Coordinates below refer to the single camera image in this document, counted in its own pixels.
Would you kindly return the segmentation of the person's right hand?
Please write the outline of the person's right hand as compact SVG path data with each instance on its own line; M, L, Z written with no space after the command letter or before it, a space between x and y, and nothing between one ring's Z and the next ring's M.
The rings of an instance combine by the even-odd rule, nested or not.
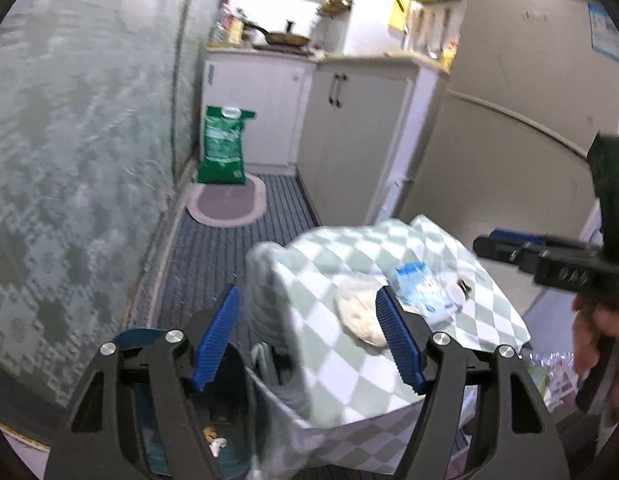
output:
M576 312L573 323L575 372L584 376L600 359L598 341L601 336L613 338L619 343L619 308L582 296L575 297L572 308ZM619 410L619 367L608 400L613 408Z

